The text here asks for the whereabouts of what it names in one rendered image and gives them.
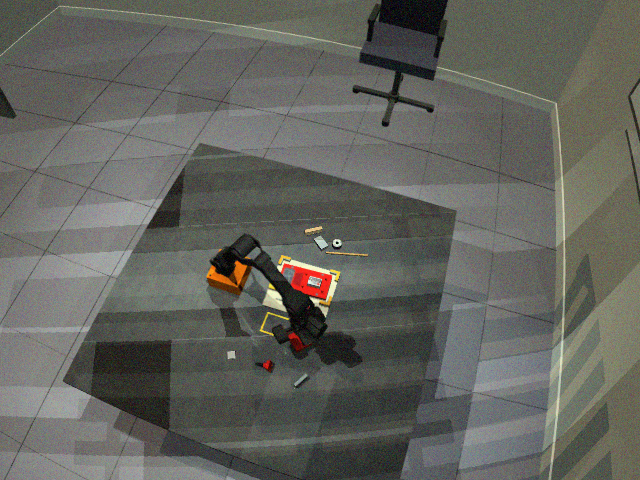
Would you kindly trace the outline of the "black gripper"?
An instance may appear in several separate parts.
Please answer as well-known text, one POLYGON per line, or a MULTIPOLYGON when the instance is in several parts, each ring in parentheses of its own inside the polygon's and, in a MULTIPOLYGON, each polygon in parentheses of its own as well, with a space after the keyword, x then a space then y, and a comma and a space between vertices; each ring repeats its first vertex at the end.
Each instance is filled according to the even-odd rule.
MULTIPOLYGON (((323 312, 321 311, 320 307, 319 306, 315 306, 315 307, 316 307, 317 310, 314 312, 314 315, 317 316, 323 322, 325 322, 326 318, 325 318, 325 315, 323 314, 323 312)), ((282 324, 277 326, 277 327, 273 327, 272 328, 272 333, 274 334, 278 344, 280 344, 280 345, 290 341, 289 335, 291 333, 293 333, 296 329, 302 328, 302 326, 303 326, 303 325, 299 326, 297 324, 292 323, 291 320, 290 320, 290 315, 289 314, 288 314, 288 316, 289 316, 288 320, 290 322, 290 327, 288 329, 284 329, 282 324)))

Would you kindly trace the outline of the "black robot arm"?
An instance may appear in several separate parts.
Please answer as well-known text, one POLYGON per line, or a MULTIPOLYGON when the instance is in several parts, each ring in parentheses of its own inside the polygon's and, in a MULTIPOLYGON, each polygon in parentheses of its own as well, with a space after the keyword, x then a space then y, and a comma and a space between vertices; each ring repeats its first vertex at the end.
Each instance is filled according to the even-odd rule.
POLYGON ((270 256, 261 249, 260 243, 255 237, 243 234, 230 247, 226 246, 216 254, 210 263, 215 267, 215 272, 230 277, 236 267, 234 264, 236 261, 244 266, 255 267, 277 291, 286 312, 290 315, 291 322, 299 326, 303 325, 302 328, 294 331, 303 346, 316 341, 325 333, 328 325, 314 315, 317 310, 315 304, 307 295, 290 285, 272 263, 270 256), (245 258, 255 247, 258 247, 261 253, 254 260, 245 258))

